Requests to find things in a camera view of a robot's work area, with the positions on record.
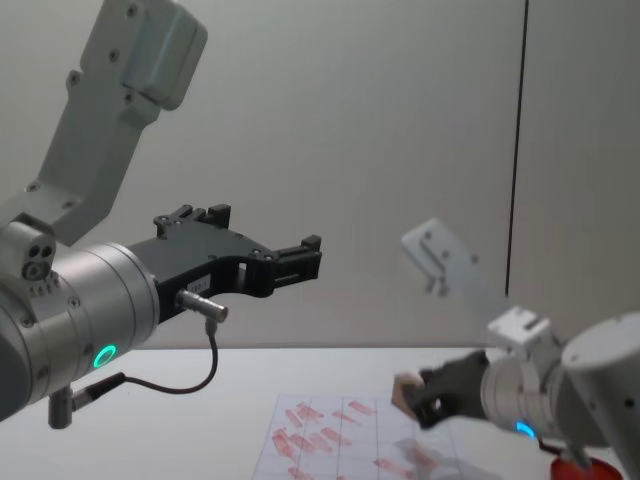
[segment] black cable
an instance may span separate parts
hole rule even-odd
[[[504,294],[509,296],[511,282],[511,253],[513,250],[513,222],[516,211],[516,182],[518,180],[518,154],[520,150],[520,120],[522,119],[522,92],[524,89],[524,67],[527,55],[527,31],[529,29],[529,0],[524,2],[524,19],[522,26],[522,53],[520,54],[520,83],[518,85],[518,110],[516,112],[516,141],[513,152],[513,175],[511,178],[511,205],[509,207],[509,237],[507,240],[507,274]]]
[[[146,380],[140,380],[139,378],[134,377],[126,377],[124,381],[127,383],[133,383],[136,385],[140,385],[141,387],[149,388],[151,390],[155,390],[156,392],[168,393],[170,395],[187,395],[189,393],[199,392],[207,385],[211,383],[213,377],[216,375],[216,371],[218,370],[218,345],[216,344],[216,339],[213,335],[209,335],[209,344],[211,345],[211,371],[207,378],[205,378],[201,383],[191,388],[169,388],[163,387],[161,385],[156,385],[155,383],[147,382]]]

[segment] metal connector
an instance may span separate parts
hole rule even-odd
[[[229,309],[188,290],[180,290],[176,295],[176,304],[180,308],[198,312],[206,318],[223,323],[229,316]]]

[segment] label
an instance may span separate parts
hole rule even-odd
[[[191,293],[202,293],[211,288],[211,275],[204,276],[195,282],[187,285],[187,290]]]

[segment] screw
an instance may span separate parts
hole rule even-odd
[[[78,72],[71,72],[71,74],[69,75],[69,85],[73,87],[77,85],[79,82],[80,82],[80,75],[78,75]]]
[[[120,50],[118,50],[117,48],[112,48],[111,50],[109,50],[109,61],[111,63],[117,62],[118,58],[120,58]]]
[[[129,5],[129,8],[127,8],[126,16],[127,18],[132,18],[132,17],[135,17],[137,13],[138,13],[138,6],[132,3],[131,5]]]

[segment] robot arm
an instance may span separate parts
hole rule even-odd
[[[0,207],[0,421],[50,396],[50,424],[64,428],[72,400],[88,402],[71,382],[159,323],[202,313],[215,354],[210,320],[227,310],[208,298],[317,278],[319,237],[270,250],[228,229],[226,205],[157,217],[156,237],[129,248],[55,254],[56,241],[73,244],[109,213],[142,130],[180,105],[206,39],[171,0],[105,0],[37,180]]]
[[[488,420],[512,432],[561,440],[576,463],[582,448],[614,448],[632,478],[640,478],[640,317],[604,322],[568,344],[551,322],[514,307],[487,287],[475,257],[437,220],[409,232],[403,252],[427,280],[427,292],[459,290],[506,352],[489,363],[475,352],[421,372],[424,385],[403,387],[404,402],[422,428],[460,415]]]
[[[206,41],[172,1],[105,1],[38,178],[2,206],[0,229],[18,221],[72,245],[102,221],[143,129],[180,105]]]

